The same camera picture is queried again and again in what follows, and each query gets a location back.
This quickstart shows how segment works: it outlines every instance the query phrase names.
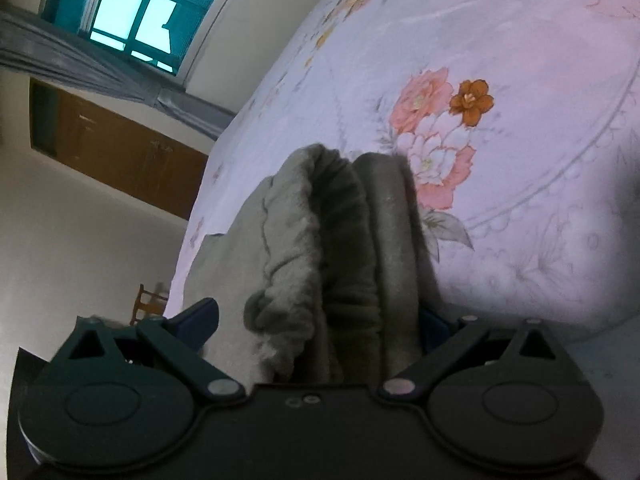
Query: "brown cabinet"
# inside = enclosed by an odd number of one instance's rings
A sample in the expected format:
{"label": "brown cabinet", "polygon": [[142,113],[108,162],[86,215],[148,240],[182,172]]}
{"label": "brown cabinet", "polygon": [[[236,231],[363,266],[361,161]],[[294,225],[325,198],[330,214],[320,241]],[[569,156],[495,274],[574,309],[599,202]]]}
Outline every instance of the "brown cabinet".
{"label": "brown cabinet", "polygon": [[66,166],[188,219],[206,155],[32,80],[31,145]]}

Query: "floral bedsheet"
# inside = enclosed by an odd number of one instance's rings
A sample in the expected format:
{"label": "floral bedsheet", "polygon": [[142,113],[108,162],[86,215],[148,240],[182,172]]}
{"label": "floral bedsheet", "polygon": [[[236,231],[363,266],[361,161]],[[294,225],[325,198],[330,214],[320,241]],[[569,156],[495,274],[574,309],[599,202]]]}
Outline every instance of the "floral bedsheet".
{"label": "floral bedsheet", "polygon": [[212,150],[167,313],[204,235],[322,142],[407,157],[445,300],[619,323],[640,306],[639,63],[640,0],[322,0]]}

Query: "window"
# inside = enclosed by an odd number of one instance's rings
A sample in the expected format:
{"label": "window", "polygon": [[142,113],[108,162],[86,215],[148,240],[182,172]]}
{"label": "window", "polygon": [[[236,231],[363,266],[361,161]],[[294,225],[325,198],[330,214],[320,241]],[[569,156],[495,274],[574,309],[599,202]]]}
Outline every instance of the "window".
{"label": "window", "polygon": [[47,0],[46,20],[177,75],[215,0]]}

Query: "gray fabric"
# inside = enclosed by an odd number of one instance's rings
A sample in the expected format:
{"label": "gray fabric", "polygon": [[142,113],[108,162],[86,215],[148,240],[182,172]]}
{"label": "gray fabric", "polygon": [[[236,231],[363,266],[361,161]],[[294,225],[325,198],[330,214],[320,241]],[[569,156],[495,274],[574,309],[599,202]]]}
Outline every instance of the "gray fabric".
{"label": "gray fabric", "polygon": [[32,77],[156,108],[217,139],[231,112],[188,95],[136,60],[123,60],[17,7],[0,7],[0,66]]}
{"label": "gray fabric", "polygon": [[379,382],[382,322],[362,185],[336,151],[294,152],[206,237],[184,304],[213,297],[220,328],[205,359],[255,383]]}
{"label": "gray fabric", "polygon": [[411,222],[415,191],[397,157],[366,153],[353,163],[369,205],[383,319],[384,376],[392,377],[422,355],[418,336],[418,281],[414,246],[420,230]]}

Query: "wooden chair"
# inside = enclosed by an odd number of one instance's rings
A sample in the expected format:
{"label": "wooden chair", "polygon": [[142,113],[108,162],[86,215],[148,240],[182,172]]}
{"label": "wooden chair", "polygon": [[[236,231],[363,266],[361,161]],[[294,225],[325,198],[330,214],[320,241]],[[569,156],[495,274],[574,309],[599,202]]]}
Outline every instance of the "wooden chair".
{"label": "wooden chair", "polygon": [[[143,303],[142,296],[149,296],[149,303]],[[142,321],[142,319],[148,316],[162,316],[162,314],[164,314],[167,301],[168,298],[160,296],[160,294],[156,294],[154,292],[149,292],[148,290],[145,290],[144,285],[140,284],[140,290],[138,291],[136,303],[133,305],[133,314],[131,315],[131,322],[129,324],[135,325],[137,322]],[[144,312],[144,316],[142,318],[138,318],[136,315],[139,311]]]}

